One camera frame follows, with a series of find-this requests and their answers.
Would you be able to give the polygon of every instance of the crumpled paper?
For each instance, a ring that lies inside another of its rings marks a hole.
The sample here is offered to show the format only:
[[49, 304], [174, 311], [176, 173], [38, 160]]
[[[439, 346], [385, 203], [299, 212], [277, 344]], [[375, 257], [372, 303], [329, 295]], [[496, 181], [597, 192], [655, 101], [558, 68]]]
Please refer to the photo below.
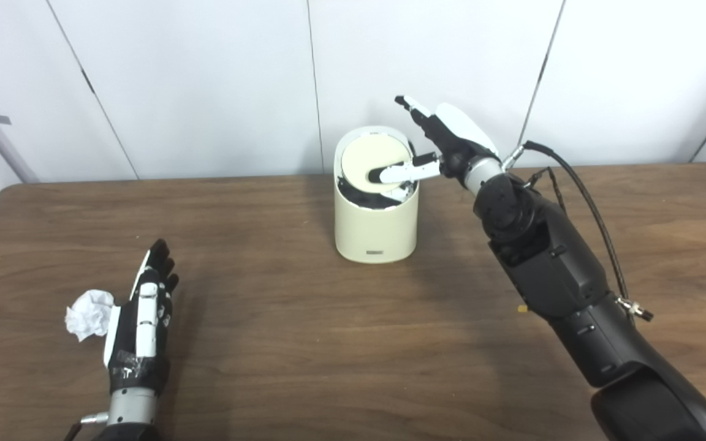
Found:
[[67, 332], [78, 337], [78, 341], [92, 334], [106, 335], [110, 321], [110, 308], [113, 307], [113, 294], [101, 290], [88, 290], [67, 308], [64, 323]]

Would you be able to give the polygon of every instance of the cable connector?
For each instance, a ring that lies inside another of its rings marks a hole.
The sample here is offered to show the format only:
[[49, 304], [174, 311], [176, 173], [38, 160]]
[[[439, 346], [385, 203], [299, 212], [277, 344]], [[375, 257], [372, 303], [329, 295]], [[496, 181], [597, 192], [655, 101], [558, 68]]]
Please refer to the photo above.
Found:
[[620, 296], [618, 296], [615, 299], [615, 302], [617, 302], [617, 304], [619, 304], [620, 307], [622, 307], [625, 310], [625, 312], [627, 312], [628, 314], [635, 315], [638, 318], [640, 318], [646, 322], [653, 320], [653, 317], [655, 317], [655, 315], [653, 315], [652, 312], [641, 307], [641, 305], [639, 305], [639, 303], [637, 303], [633, 300], [627, 300], [624, 298], [620, 298]]

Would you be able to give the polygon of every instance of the wooden table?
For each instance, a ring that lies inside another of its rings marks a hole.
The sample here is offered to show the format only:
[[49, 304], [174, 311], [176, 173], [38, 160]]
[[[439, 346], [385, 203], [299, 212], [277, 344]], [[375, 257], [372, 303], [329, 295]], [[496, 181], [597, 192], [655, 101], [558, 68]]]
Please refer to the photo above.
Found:
[[[572, 220], [609, 267], [562, 175]], [[639, 329], [706, 395], [706, 164], [580, 175], [631, 296], [656, 313]], [[517, 313], [473, 198], [445, 179], [421, 193], [415, 253], [370, 266], [336, 253], [329, 176], [7, 188], [0, 439], [61, 439], [106, 410], [103, 339], [79, 344], [64, 308], [88, 288], [126, 298], [158, 237], [182, 278], [166, 439], [604, 439], [549, 326]]]

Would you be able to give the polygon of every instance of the robotic arm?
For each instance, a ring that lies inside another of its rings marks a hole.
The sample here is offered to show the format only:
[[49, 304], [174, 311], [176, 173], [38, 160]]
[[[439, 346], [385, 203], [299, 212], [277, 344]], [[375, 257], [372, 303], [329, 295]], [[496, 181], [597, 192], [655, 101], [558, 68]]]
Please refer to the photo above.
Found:
[[159, 441], [154, 427], [157, 399], [168, 382], [165, 356], [173, 293], [179, 276], [171, 274], [173, 259], [160, 239], [143, 258], [129, 301], [110, 312], [103, 361], [110, 379], [110, 408], [84, 416], [65, 441], [84, 424], [106, 424], [95, 441]]
[[443, 174], [476, 196], [490, 249], [528, 308], [547, 321], [591, 386], [591, 407], [611, 441], [706, 441], [706, 399], [636, 330], [629, 316], [652, 314], [617, 296], [605, 271], [560, 207], [507, 172], [528, 141], [504, 162], [467, 115], [441, 104], [433, 115], [409, 97], [410, 112], [439, 148], [412, 162], [376, 168], [372, 182]]

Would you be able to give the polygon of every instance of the cream trash can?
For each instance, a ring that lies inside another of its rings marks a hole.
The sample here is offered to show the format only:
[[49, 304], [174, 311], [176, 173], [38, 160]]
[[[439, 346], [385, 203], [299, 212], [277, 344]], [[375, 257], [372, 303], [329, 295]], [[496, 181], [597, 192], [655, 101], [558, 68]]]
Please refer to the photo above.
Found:
[[414, 151], [396, 129], [367, 126], [346, 134], [334, 154], [334, 236], [348, 260], [387, 263], [416, 248], [418, 182], [373, 184], [373, 168], [408, 161]]

